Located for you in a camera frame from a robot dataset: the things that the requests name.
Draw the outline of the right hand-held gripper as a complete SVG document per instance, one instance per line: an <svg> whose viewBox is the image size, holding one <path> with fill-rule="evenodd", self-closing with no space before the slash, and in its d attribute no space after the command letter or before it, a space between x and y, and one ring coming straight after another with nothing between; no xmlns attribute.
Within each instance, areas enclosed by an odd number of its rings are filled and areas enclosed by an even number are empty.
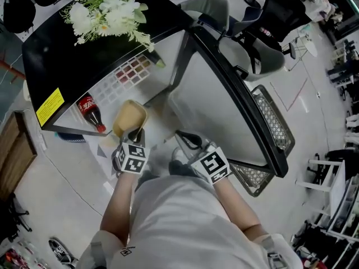
<svg viewBox="0 0 359 269"><path fill-rule="evenodd" d="M180 130L176 130L175 134L180 145L190 150L198 150L202 146L202 139L197 134ZM199 153L191 167L210 184L215 184L230 174L229 163L222 149L213 142Z"/></svg>

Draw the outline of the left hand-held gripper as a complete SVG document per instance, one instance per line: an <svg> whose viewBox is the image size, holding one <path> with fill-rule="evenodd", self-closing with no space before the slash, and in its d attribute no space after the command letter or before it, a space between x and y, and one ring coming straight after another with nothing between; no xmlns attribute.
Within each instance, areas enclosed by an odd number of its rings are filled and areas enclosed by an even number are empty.
<svg viewBox="0 0 359 269"><path fill-rule="evenodd" d="M145 146L145 130L140 128L136 137L134 130L127 130L123 133L121 142L112 153L113 169L117 173L141 175L150 155L149 148L141 147Z"/></svg>

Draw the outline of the black mini fridge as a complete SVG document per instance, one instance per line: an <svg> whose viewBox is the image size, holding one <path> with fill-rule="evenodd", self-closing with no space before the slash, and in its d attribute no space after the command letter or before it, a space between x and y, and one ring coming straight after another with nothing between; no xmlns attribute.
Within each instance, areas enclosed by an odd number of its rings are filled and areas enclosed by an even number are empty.
<svg viewBox="0 0 359 269"><path fill-rule="evenodd" d="M253 166L277 177L288 172L287 157L274 141L251 91L219 51L217 40L193 24L154 39L166 63L118 101L100 107L107 128L123 101L147 103L165 93L180 121L174 130L197 134L219 146L228 162ZM69 109L107 74L144 52L144 46L123 37L102 37L75 45L69 37L31 34L22 45L22 58L34 110L46 131L97 135L85 122L76 122ZM191 150L180 145L184 151Z"/></svg>

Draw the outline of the person's left forearm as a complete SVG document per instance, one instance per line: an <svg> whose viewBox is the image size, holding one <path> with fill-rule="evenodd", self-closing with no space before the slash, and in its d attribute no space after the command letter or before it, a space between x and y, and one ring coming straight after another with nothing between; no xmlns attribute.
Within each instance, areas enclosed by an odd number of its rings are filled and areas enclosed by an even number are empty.
<svg viewBox="0 0 359 269"><path fill-rule="evenodd" d="M130 234L130 205L136 174L119 175L109 204L104 212L100 230L115 235L126 246Z"/></svg>

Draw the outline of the person's dark trousers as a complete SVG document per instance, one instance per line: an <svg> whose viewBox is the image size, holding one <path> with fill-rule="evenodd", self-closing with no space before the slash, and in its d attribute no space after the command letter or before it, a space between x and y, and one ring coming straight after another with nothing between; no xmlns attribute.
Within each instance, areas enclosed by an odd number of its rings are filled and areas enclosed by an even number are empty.
<svg viewBox="0 0 359 269"><path fill-rule="evenodd" d="M168 171L169 175L200 178L206 182L208 181L205 176L196 173L191 166L189 166L188 164L183 164L179 160L171 161L168 165ZM142 176L138 179L135 191L137 191L145 182L160 177L160 175L154 174L150 164L147 164Z"/></svg>

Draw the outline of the cola bottle with red label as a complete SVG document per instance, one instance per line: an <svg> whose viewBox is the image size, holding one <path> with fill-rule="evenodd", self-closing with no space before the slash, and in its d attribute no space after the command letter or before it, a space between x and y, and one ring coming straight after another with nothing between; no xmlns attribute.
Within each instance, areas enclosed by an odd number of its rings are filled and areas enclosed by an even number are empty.
<svg viewBox="0 0 359 269"><path fill-rule="evenodd" d="M100 109L88 92L76 102L76 105L83 118L95 127L99 133L104 133L106 131L106 127L102 122Z"/></svg>

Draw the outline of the dark blue cushion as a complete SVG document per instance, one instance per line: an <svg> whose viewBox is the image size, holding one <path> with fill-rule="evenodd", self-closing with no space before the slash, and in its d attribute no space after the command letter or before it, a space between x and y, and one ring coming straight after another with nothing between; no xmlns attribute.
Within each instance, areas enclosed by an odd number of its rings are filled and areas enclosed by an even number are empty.
<svg viewBox="0 0 359 269"><path fill-rule="evenodd" d="M56 132L55 136L59 137L62 141L69 143L86 143L86 140L81 134Z"/></svg>

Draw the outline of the person's white shirt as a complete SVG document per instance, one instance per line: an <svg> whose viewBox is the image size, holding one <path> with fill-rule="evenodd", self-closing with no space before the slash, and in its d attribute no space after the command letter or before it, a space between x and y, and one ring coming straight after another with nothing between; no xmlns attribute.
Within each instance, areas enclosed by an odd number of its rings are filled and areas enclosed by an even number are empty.
<svg viewBox="0 0 359 269"><path fill-rule="evenodd" d="M130 240L99 230L76 269L303 269L280 234L250 240L232 223L212 186L166 176L135 193Z"/></svg>

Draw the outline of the white flower bouquet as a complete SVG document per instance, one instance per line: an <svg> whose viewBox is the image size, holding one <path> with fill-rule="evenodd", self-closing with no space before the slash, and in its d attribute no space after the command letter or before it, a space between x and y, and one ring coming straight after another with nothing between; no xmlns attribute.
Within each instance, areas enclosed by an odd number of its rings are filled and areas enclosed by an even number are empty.
<svg viewBox="0 0 359 269"><path fill-rule="evenodd" d="M154 50L149 34L139 26L146 23L144 12L148 6L136 0L75 0L60 15L72 26L77 37L75 45L107 36L126 36L149 52Z"/></svg>

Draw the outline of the grey electronic device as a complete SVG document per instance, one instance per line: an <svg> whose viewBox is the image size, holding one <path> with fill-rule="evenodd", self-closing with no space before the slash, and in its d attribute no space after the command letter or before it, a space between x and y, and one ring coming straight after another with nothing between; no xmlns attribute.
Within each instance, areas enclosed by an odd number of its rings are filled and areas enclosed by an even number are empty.
<svg viewBox="0 0 359 269"><path fill-rule="evenodd" d="M56 259L63 266L74 269L77 264L77 259L66 249L66 247L55 237L48 240L51 251L54 253Z"/></svg>

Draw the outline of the red coat rack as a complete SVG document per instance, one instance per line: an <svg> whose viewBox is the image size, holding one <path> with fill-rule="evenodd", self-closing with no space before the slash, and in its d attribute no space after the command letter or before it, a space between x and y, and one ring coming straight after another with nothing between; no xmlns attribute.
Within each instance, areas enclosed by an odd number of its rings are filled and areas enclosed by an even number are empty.
<svg viewBox="0 0 359 269"><path fill-rule="evenodd" d="M11 64L6 62L6 52L4 51L2 54L0 54L0 68L4 68L7 72L14 75L13 81L17 78L20 78L22 80L26 79L26 76L21 71L17 70L13 65L22 57L22 54L20 54Z"/></svg>

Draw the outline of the black metal stand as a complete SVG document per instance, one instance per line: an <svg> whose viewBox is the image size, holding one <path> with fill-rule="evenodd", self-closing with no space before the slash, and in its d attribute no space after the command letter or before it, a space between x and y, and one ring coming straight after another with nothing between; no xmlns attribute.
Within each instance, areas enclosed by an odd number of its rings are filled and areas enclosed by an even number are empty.
<svg viewBox="0 0 359 269"><path fill-rule="evenodd" d="M18 236L18 226L21 225L27 232L32 232L32 228L27 225L21 216L30 215L29 211L17 212L16 195L11 193L7 201L0 200L0 245L8 239L13 242Z"/></svg>

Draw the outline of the white rectangular table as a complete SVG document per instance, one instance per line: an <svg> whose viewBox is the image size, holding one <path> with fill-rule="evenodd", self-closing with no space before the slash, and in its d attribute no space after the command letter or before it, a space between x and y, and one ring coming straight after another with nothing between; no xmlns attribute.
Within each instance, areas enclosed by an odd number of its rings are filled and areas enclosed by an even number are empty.
<svg viewBox="0 0 359 269"><path fill-rule="evenodd" d="M305 172L297 176L295 185L306 193L302 207L334 217L346 191L346 164L322 160L315 154L307 161Z"/></svg>

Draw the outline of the round white table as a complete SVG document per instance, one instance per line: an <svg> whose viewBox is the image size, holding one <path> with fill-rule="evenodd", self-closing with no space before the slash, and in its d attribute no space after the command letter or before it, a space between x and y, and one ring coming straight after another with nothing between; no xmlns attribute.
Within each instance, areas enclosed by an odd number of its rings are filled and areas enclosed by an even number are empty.
<svg viewBox="0 0 359 269"><path fill-rule="evenodd" d="M312 40L312 28L310 24L302 27L298 31L298 37L302 41L306 51L313 57L317 57L318 52L315 43Z"/></svg>

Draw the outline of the black office chair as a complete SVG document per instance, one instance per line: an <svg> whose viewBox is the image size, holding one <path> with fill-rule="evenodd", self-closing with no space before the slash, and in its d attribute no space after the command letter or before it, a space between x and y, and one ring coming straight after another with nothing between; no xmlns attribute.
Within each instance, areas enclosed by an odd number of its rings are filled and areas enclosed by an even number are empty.
<svg viewBox="0 0 359 269"><path fill-rule="evenodd" d="M292 44L283 50L280 43L291 31L310 22L301 0L265 0L262 8L248 6L246 10L249 14L244 15L242 22L250 24L232 38L234 41L250 44L257 38L270 48L296 58Z"/></svg>

